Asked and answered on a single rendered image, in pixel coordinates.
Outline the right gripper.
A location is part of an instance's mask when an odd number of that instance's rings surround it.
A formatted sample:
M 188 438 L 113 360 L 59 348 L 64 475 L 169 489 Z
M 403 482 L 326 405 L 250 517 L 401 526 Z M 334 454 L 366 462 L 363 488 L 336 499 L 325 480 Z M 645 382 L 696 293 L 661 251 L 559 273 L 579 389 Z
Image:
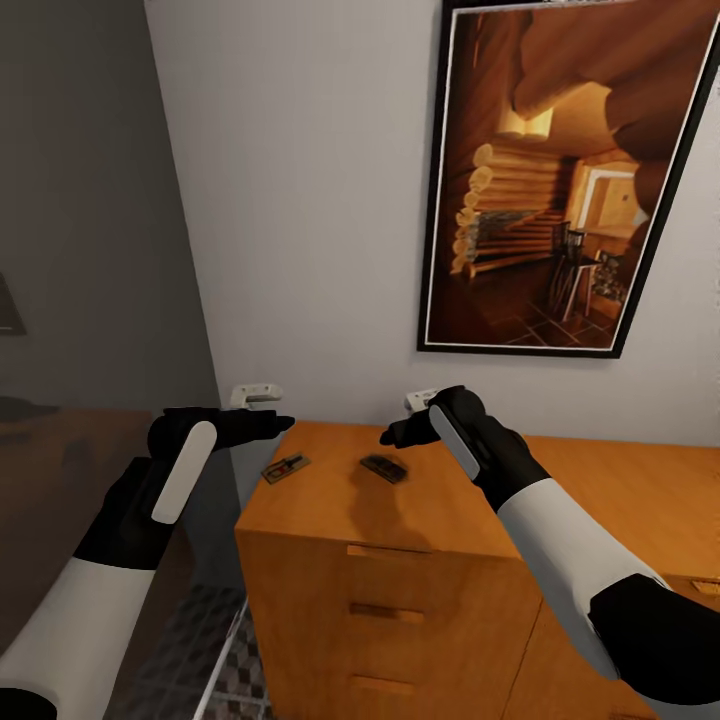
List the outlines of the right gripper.
M 395 421 L 390 424 L 388 431 L 385 431 L 380 438 L 381 445 L 395 445 L 397 449 L 411 447 L 414 445 L 428 445 L 436 440 L 428 438 L 420 426 L 420 416 L 423 411 L 402 421 Z

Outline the mousetrap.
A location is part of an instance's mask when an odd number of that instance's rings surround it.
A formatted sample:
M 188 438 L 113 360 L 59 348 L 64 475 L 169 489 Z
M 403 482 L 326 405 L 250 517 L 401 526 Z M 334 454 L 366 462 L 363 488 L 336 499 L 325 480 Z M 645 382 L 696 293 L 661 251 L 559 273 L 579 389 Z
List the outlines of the mousetrap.
M 398 464 L 393 464 L 390 460 L 383 458 L 377 453 L 370 453 L 360 464 L 364 464 L 370 471 L 385 478 L 393 486 L 398 486 L 404 476 L 408 474 L 408 472 L 398 466 Z
M 274 465 L 269 465 L 261 473 L 269 483 L 276 483 L 284 479 L 287 475 L 292 475 L 295 471 L 302 469 L 309 463 L 311 463 L 310 459 L 305 454 L 298 452 Z

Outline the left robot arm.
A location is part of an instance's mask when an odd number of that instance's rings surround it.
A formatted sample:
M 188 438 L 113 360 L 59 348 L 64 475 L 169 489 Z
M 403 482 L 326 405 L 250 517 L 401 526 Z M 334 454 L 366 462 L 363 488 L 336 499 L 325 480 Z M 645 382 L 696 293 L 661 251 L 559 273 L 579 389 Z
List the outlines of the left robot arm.
M 228 411 L 165 408 L 108 490 L 72 558 L 0 656 L 0 720 L 102 720 L 164 551 L 213 451 L 271 440 L 295 424 L 252 402 L 273 384 L 235 386 Z

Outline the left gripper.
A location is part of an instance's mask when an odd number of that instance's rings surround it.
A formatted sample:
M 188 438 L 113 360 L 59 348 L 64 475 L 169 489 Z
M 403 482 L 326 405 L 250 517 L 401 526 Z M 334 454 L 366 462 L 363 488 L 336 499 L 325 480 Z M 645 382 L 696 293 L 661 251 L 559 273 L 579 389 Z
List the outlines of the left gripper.
M 294 417 L 277 415 L 276 410 L 251 411 L 248 409 L 228 410 L 238 420 L 238 438 L 232 446 L 252 440 L 271 440 L 281 431 L 287 431 L 295 424 Z

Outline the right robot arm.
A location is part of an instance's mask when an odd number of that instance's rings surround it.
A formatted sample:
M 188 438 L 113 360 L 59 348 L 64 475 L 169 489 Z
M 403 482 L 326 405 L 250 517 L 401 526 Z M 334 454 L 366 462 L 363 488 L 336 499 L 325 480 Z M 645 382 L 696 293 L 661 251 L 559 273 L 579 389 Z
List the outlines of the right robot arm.
M 442 440 L 478 486 L 585 661 L 661 720 L 720 720 L 720 613 L 672 591 L 486 414 L 464 385 L 406 394 L 381 445 Z

